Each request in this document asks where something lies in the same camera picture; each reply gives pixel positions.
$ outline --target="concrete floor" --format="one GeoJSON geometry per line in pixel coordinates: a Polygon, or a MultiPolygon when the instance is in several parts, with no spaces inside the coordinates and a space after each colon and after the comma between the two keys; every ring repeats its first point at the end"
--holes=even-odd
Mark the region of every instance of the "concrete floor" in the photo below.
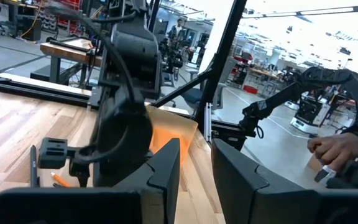
{"type": "MultiPolygon", "coordinates": [[[[44,41],[48,36],[50,34],[43,33],[42,40],[44,41]]],[[[39,50],[39,44],[25,43],[0,36],[0,73],[7,71],[11,74],[29,77],[30,72],[48,65],[49,62],[50,59],[44,57],[39,50]]],[[[62,61],[63,68],[68,68],[72,64],[66,60],[62,61]]],[[[97,76],[98,71],[94,70],[92,77],[97,78],[97,76]]],[[[183,68],[180,70],[180,77],[175,83],[175,87],[184,85],[189,80],[190,74],[183,68]]],[[[174,89],[167,86],[162,87],[165,94],[174,89]]],[[[229,87],[223,90],[223,98],[224,108],[215,111],[213,119],[230,123],[238,123],[242,119],[242,109],[254,101],[261,100],[258,96],[229,87]]],[[[181,96],[175,99],[175,103],[177,108],[193,112],[181,96]]],[[[269,118],[259,124],[264,130],[265,137],[263,139],[248,139],[242,153],[305,188],[320,188],[322,186],[313,180],[314,172],[306,167],[311,157],[306,148],[308,135],[290,126],[290,120],[294,114],[295,111],[287,107],[276,108],[269,118]]]]}

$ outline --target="human hand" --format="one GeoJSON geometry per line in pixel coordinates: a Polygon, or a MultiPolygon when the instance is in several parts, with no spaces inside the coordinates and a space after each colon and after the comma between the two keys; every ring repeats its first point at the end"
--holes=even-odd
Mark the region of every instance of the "human hand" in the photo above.
{"type": "Polygon", "coordinates": [[[358,137],[345,133],[314,138],[308,141],[308,149],[324,165],[338,172],[347,161],[358,157],[358,137]]]}

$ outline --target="wall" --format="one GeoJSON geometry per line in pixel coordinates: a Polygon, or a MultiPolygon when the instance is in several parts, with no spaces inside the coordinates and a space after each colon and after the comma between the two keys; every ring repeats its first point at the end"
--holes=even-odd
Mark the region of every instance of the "wall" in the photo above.
{"type": "MultiPolygon", "coordinates": [[[[167,32],[169,32],[172,28],[172,26],[175,26],[177,24],[177,20],[180,18],[180,16],[168,12],[166,9],[159,9],[157,13],[157,19],[162,19],[163,21],[168,21],[168,27],[167,32]]],[[[209,24],[206,24],[204,22],[185,22],[185,27],[195,30],[196,35],[193,41],[193,45],[195,45],[200,37],[201,34],[211,33],[212,26],[209,24]]]]}

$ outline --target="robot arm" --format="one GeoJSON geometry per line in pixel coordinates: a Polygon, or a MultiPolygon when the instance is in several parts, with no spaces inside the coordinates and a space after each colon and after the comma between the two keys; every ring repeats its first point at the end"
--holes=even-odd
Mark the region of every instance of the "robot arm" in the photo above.
{"type": "Polygon", "coordinates": [[[358,74],[356,72],[311,67],[303,72],[295,83],[281,92],[244,108],[242,110],[244,118],[239,122],[239,126],[246,136],[255,137],[258,122],[270,116],[274,108],[288,100],[297,100],[297,97],[305,91],[338,84],[342,85],[344,90],[358,102],[358,74]]]}

